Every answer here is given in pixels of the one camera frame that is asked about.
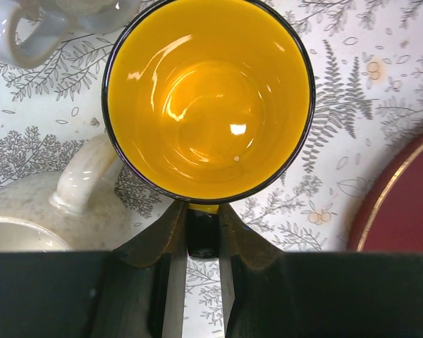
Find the red tray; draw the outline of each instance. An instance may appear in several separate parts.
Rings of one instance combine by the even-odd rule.
[[[376,180],[355,217],[347,248],[423,252],[423,134]]]

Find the fern leaf pattern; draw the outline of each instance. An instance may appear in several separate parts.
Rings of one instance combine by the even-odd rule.
[[[0,75],[12,100],[22,102],[34,95],[56,94],[55,99],[74,101],[82,89],[89,90],[103,69],[113,44],[104,37],[81,35],[64,41],[38,68],[20,69],[0,63]]]
[[[327,40],[323,41],[326,49],[326,68],[321,81],[317,77],[317,106],[310,136],[307,139],[302,159],[306,173],[312,173],[320,153],[320,148],[329,143],[339,130],[345,130],[356,138],[355,119],[357,115],[371,120],[372,100],[367,99],[361,85],[360,62],[355,57],[348,82],[344,83],[335,53]]]
[[[406,7],[401,8],[403,14],[401,15],[401,28],[408,28],[410,20],[415,20],[418,17],[420,8],[423,6],[423,0],[411,0]]]
[[[376,24],[376,11],[380,7],[385,7],[390,0],[366,0],[365,12],[360,13],[357,17],[360,19],[360,26],[368,30],[374,29]]]

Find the teapot handle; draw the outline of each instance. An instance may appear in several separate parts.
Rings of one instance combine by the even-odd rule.
[[[67,213],[86,214],[91,193],[116,159],[108,135],[93,137],[64,169],[50,203]]]

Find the mug handle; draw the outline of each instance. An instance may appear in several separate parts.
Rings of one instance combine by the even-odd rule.
[[[21,6],[13,0],[0,0],[0,61],[19,68],[36,68],[53,54],[61,40],[68,34],[69,19],[45,13],[35,31],[20,45],[16,44],[16,32],[20,19],[27,17],[32,6]]]
[[[107,134],[93,137],[64,169],[50,203],[73,215],[86,214],[91,193],[116,159]]]
[[[188,255],[192,259],[219,257],[219,206],[189,204],[185,231]]]

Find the tablecloth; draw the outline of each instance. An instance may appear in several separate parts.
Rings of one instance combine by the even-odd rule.
[[[341,250],[376,176],[423,130],[423,0],[266,2],[307,48],[317,107],[294,164],[233,207],[284,250]],[[36,24],[22,22],[16,39]],[[34,70],[0,63],[0,187],[61,170],[84,140],[104,132],[102,73],[118,34],[74,32]],[[171,202],[127,169],[116,193],[135,234]],[[218,263],[189,261],[183,336],[223,337],[222,318]]]

